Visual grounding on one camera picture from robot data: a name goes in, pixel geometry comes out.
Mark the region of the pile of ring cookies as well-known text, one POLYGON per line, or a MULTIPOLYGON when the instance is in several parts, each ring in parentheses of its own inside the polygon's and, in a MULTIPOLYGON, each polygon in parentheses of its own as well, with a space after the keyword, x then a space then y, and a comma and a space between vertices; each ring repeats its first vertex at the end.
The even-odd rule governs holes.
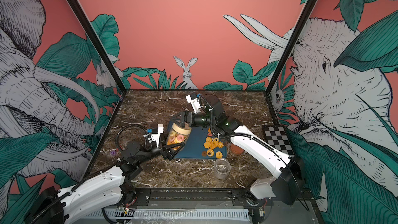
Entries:
POLYGON ((184 142, 186 139, 185 135, 178 135, 175 131, 170 131, 168 138, 167 138, 167 144, 172 145, 172 144, 179 144, 184 142))

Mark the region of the beige jar lid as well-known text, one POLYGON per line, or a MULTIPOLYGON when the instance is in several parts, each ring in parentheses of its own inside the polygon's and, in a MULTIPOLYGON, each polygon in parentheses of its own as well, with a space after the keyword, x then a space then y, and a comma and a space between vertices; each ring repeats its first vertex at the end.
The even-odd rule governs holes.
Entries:
POLYGON ((187 123, 184 123, 183 127, 181 127, 177 123, 173 123, 172 130, 175 131, 178 135, 188 136, 188 135, 190 135, 192 128, 189 127, 189 125, 187 123))

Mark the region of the pile of yellow cookies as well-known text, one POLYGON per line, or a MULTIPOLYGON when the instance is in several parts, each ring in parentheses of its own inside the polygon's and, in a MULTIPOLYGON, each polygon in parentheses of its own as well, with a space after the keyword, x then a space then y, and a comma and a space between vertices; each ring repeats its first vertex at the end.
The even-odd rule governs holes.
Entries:
POLYGON ((205 150, 202 152, 203 157, 210 159, 221 159, 227 154, 224 143, 219 140, 218 136, 214 136, 211 129, 208 128, 208 134, 203 144, 205 150))

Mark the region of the brown jar lid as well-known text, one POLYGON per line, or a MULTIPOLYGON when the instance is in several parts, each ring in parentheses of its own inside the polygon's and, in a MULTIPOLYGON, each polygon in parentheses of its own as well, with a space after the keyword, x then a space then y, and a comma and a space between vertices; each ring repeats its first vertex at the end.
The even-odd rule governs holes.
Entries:
POLYGON ((230 145, 230 150, 235 155, 241 155, 242 153, 245 152, 242 148, 240 148, 239 146, 234 145, 234 144, 230 145))

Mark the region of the clear glass cookie jar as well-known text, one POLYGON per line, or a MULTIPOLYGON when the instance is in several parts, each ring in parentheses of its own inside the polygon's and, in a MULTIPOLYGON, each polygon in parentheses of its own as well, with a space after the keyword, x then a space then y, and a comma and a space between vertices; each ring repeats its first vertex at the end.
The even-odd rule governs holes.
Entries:
POLYGON ((225 180, 228 178, 231 171, 231 165, 227 159, 217 159, 214 163, 213 174, 214 177, 219 180, 225 180))

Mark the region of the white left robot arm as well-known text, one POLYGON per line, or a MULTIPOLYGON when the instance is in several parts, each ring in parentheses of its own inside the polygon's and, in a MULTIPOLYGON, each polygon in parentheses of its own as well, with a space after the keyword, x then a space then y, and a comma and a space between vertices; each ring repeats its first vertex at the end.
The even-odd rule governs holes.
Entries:
POLYGON ((131 185, 142 171, 142 163, 158 156, 172 160, 185 143, 154 147, 144 151, 138 142, 122 150, 114 166, 84 178, 74 186, 45 190, 24 217, 25 224, 72 224, 110 205, 133 205, 138 196, 131 185))

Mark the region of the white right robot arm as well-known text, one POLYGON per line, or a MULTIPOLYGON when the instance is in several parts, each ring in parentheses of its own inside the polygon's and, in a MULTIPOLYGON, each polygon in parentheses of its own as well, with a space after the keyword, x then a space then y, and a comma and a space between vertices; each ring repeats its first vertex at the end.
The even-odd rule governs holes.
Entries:
POLYGON ((228 140, 258 160, 272 176, 256 180, 249 191, 257 199, 275 196, 287 205, 299 199, 305 184, 304 161, 285 154, 254 135, 245 125, 227 116, 220 102, 200 105, 191 101, 194 111, 182 111, 172 117, 180 127, 209 127, 213 136, 228 140))

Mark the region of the teal rectangular tray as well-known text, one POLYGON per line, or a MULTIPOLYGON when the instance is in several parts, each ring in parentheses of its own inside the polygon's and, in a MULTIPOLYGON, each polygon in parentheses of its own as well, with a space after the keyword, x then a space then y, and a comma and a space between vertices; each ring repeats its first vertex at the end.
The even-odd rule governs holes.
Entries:
POLYGON ((208 129, 203 127, 193 127, 191 134, 184 148, 178 152, 175 159, 217 159, 216 153, 221 152, 223 158, 227 158, 227 147, 216 147, 212 157, 207 155, 208 148, 204 147, 206 138, 208 138, 208 129))

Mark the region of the black white checkerboard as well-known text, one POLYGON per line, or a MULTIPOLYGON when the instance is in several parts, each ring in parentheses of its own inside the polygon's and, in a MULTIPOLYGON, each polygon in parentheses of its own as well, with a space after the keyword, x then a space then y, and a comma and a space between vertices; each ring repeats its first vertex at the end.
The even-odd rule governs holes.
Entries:
POLYGON ((262 131, 264 135, 264 141, 273 147, 278 155, 283 153, 291 158, 294 157, 292 146, 288 140, 285 128, 283 126, 263 125, 262 131))

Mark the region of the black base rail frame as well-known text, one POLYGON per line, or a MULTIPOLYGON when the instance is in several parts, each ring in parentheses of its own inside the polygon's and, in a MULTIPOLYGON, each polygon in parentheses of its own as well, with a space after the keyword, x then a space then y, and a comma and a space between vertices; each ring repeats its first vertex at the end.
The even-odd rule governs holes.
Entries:
POLYGON ((275 197, 255 200, 243 188, 137 188, 137 201, 130 206, 110 205, 73 224, 323 224, 324 220, 309 191, 293 205, 275 197), (137 209, 247 209, 251 221, 198 219, 114 219, 106 211, 137 209))

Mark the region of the black cage frame post right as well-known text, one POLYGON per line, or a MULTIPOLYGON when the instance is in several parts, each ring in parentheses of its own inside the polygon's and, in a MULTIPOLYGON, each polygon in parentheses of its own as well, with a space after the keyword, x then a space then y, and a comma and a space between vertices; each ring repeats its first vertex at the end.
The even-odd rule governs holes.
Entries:
POLYGON ((291 37, 288 40, 286 48, 284 48, 284 52, 282 54, 282 57, 280 58, 277 67, 274 71, 274 74, 271 78, 271 81, 268 84, 268 87, 265 90, 265 95, 268 96, 271 93, 271 90, 273 89, 274 85, 276 84, 276 81, 281 74, 287 60, 291 56, 291 53, 293 51, 293 48, 300 37, 307 20, 309 19, 316 3, 318 0, 306 0, 306 3, 304 5, 304 8, 300 14, 300 17, 297 20, 297 23, 292 31, 291 37))

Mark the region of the black cage frame post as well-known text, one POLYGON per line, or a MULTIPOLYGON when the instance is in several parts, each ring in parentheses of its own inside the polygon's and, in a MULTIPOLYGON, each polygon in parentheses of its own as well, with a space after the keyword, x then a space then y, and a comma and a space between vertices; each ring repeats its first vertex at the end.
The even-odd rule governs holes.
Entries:
POLYGON ((101 57, 102 61, 105 63, 105 66, 108 68, 112 78, 115 80, 117 86, 121 90, 122 94, 125 94, 127 89, 124 86, 122 80, 120 79, 120 76, 117 74, 115 67, 111 63, 111 60, 109 59, 109 56, 100 40, 98 37, 97 33, 95 32, 93 25, 89 21, 87 14, 84 12, 79 0, 67 0, 70 8, 74 12, 75 16, 77 17, 79 23, 85 30, 86 34, 88 35, 90 41, 92 42, 95 51, 99 54, 101 57))
POLYGON ((291 53, 293 51, 293 48, 300 37, 307 20, 309 19, 316 3, 318 0, 306 0, 306 3, 304 5, 304 8, 300 14, 300 17, 297 20, 297 23, 292 31, 291 37, 288 40, 286 48, 284 48, 284 52, 282 54, 282 57, 280 58, 277 67, 274 71, 274 74, 271 78, 271 81, 268 84, 268 87, 265 90, 265 95, 268 96, 271 93, 271 90, 273 89, 274 85, 276 84, 276 81, 281 74, 287 60, 291 56, 291 53))

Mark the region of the black cage frame post left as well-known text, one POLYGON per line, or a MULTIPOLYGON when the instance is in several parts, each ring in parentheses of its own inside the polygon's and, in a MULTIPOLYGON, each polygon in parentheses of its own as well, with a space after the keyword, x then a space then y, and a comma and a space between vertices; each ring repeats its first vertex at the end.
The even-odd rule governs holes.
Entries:
POLYGON ((95 51, 99 54, 101 57, 102 61, 105 63, 105 66, 108 68, 112 78, 115 80, 117 86, 121 90, 122 94, 125 94, 127 89, 124 86, 122 80, 120 79, 120 76, 117 74, 115 67, 111 63, 111 60, 109 59, 109 56, 100 40, 98 37, 97 33, 95 32, 93 25, 89 21, 87 14, 84 12, 79 0, 67 0, 70 8, 74 12, 75 16, 77 17, 79 23, 85 30, 86 34, 88 35, 90 41, 92 42, 95 51))

